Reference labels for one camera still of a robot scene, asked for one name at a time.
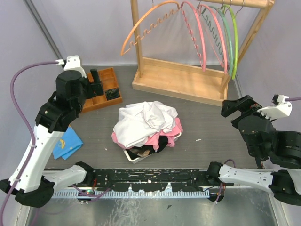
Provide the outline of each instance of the blue cloth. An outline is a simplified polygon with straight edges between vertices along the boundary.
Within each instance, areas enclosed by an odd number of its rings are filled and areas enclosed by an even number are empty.
[[[62,136],[62,139],[57,142],[52,154],[54,159],[62,157],[64,160],[68,159],[73,153],[75,153],[84,143],[76,134],[74,129],[69,127]]]

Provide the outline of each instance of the pink cloth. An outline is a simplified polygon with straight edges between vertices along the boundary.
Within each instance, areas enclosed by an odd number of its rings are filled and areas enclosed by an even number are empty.
[[[155,133],[152,137],[148,137],[148,140],[145,143],[145,145],[153,145],[153,148],[155,150],[158,150],[159,149],[159,137],[160,136],[167,136],[167,139],[168,139],[167,146],[174,147],[174,137],[176,135],[178,135],[180,132],[183,132],[183,128],[181,126],[180,119],[179,118],[175,118],[174,121],[175,121],[175,127],[173,128],[173,130],[171,132],[165,133],[163,131],[160,131],[158,133]],[[111,137],[112,137],[113,142],[116,143],[116,144],[118,144],[121,148],[123,148],[123,149],[130,149],[130,148],[132,148],[132,147],[125,148],[122,144],[118,143],[118,140],[117,140],[115,132],[112,132],[112,136]]]

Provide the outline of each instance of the wire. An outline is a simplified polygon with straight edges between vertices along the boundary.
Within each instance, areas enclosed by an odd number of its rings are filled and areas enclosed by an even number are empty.
[[[94,195],[94,194],[87,194],[85,192],[83,192],[82,190],[80,190],[78,187],[76,187],[75,185],[71,185],[71,187],[75,188],[80,194],[84,194],[87,197],[91,197],[91,198],[98,198],[98,197],[102,197],[105,193],[107,193],[109,190],[111,190],[110,188],[108,188],[105,192],[98,194],[98,195]]]
[[[227,160],[224,162],[224,164],[226,164],[226,163],[229,162],[229,161],[231,161],[231,162],[233,163],[234,168],[236,168],[236,164],[235,164],[235,162],[234,162],[233,159],[227,159]]]
[[[301,97],[294,97],[294,98],[285,99],[285,101],[297,101],[297,100],[301,100]]]
[[[4,215],[4,209],[6,207],[6,204],[8,202],[8,199],[10,197],[10,195],[12,194],[14,188],[16,187],[18,181],[20,180],[20,177],[22,175],[22,173],[24,172],[24,169],[26,168],[31,156],[32,156],[32,153],[33,153],[33,150],[34,150],[34,147],[35,147],[35,144],[36,144],[36,140],[35,140],[35,137],[34,137],[34,133],[33,133],[33,130],[29,124],[29,122],[27,121],[25,115],[23,114],[22,110],[20,109],[17,101],[16,101],[16,97],[15,97],[15,92],[14,92],[14,84],[15,84],[15,81],[17,79],[17,77],[24,71],[26,71],[27,69],[30,69],[32,67],[36,67],[36,66],[41,66],[41,65],[55,65],[57,64],[56,61],[47,61],[47,62],[41,62],[41,63],[36,63],[36,64],[32,64],[32,65],[28,65],[24,68],[22,68],[20,71],[18,71],[12,78],[11,82],[10,82],[10,96],[11,96],[11,99],[13,101],[13,104],[16,108],[16,110],[18,111],[19,115],[21,116],[22,120],[24,121],[24,123],[26,124],[27,126],[27,129],[29,130],[29,133],[31,135],[31,138],[32,138],[32,147],[31,149],[29,150],[29,153],[28,153],[28,156],[27,158],[25,159],[24,161],[24,164],[23,166],[20,168],[19,170],[19,173],[17,174],[17,177],[14,181],[14,183],[12,184],[12,186],[10,187],[10,190],[8,191],[7,195],[5,196],[5,199],[3,201],[3,204],[1,206],[1,210],[0,210],[0,225],[1,226],[4,226],[3,225],[3,215]]]
[[[215,187],[215,185],[213,185],[212,187],[207,188],[206,190],[203,190],[203,192],[208,191],[209,189],[214,188],[214,187]]]
[[[95,180],[94,180],[94,184],[93,184],[93,187],[92,187],[92,190],[93,190],[93,192],[95,193],[95,190],[94,190],[94,188],[95,188],[95,186],[96,186],[96,183],[97,183],[97,178],[95,178]]]
[[[227,159],[227,160],[224,162],[224,164],[226,164],[226,163],[229,162],[229,161],[231,161],[231,162],[233,163],[233,166],[236,167],[236,164],[235,164],[235,162],[234,162],[233,159]],[[218,195],[217,195],[216,200],[215,200],[215,204],[217,204],[217,202],[218,202],[218,200],[219,200],[219,198],[220,198],[220,196],[221,196],[221,194],[222,194],[222,187],[223,187],[223,195],[225,194],[226,184],[225,184],[225,183],[221,183],[221,184],[220,184],[220,190],[219,190]]]
[[[91,203],[91,202],[95,202],[95,201],[97,201],[98,199],[100,199],[102,196],[104,196],[108,191],[110,191],[110,188],[108,188],[106,191],[104,191],[103,193],[101,193],[101,194],[99,194],[99,195],[96,195],[97,197],[96,198],[94,198],[94,199],[92,199],[92,200],[90,200],[90,201],[88,201],[88,203]],[[75,205],[78,205],[79,203],[77,202],[77,203],[75,203],[75,204],[73,204],[73,205],[71,205],[71,206],[69,206],[69,207],[67,207],[67,208],[65,208],[65,209],[63,209],[63,210],[61,210],[61,211],[59,211],[59,212],[47,212],[47,211],[43,211],[43,210],[40,210],[42,213],[45,213],[45,214],[49,214],[49,215],[57,215],[57,214],[61,214],[61,213],[63,213],[63,212],[65,212],[65,211],[67,211],[67,210],[69,210],[71,207],[73,207],[73,206],[75,206]]]
[[[37,218],[38,218],[38,215],[39,215],[39,212],[40,212],[40,209],[37,209],[37,211],[34,214],[33,220],[32,220],[32,222],[30,224],[31,226],[35,225],[35,223],[37,221]]]

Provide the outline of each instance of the hanger hook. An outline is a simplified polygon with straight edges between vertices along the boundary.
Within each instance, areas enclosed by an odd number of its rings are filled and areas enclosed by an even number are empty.
[[[223,8],[223,6],[224,6],[224,4],[225,4],[225,0],[222,0],[222,6],[221,7],[219,7],[218,9],[222,9]]]
[[[231,8],[231,5],[232,5],[232,0],[230,1],[229,8],[227,7],[227,9],[226,9],[226,11],[225,11],[225,14],[226,14],[226,12]]]
[[[245,0],[243,0],[243,5],[241,6],[241,8],[240,8],[240,10],[239,10],[239,11],[241,11],[241,10],[243,9],[243,7],[244,7],[244,4],[245,4]]]
[[[199,7],[199,5],[201,4],[201,1],[202,1],[202,0],[199,0],[199,3],[198,3],[198,6],[197,6],[197,8],[198,8],[198,7]]]

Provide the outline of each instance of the wooden tray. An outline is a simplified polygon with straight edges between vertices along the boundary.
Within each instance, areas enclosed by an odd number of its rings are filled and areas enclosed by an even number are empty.
[[[87,76],[88,76],[89,81],[93,82],[91,73],[88,73]],[[100,81],[103,83],[104,92],[106,92],[109,89],[114,89],[114,88],[119,87],[114,69],[112,67],[104,69],[104,70],[99,70],[98,76],[100,78]],[[116,104],[122,103],[123,100],[122,100],[122,95],[121,95],[120,90],[119,90],[119,95],[120,95],[120,97],[113,99],[113,100],[107,100],[107,97],[105,94],[102,96],[93,97],[92,99],[88,99],[85,102],[82,113],[90,112],[90,111],[97,110],[97,109],[100,109],[103,107],[108,107],[111,105],[116,105]]]
[[[221,106],[228,92],[226,85],[221,93],[224,76],[218,70],[204,72],[196,66],[143,57],[143,75],[138,69],[132,85],[137,90]]]

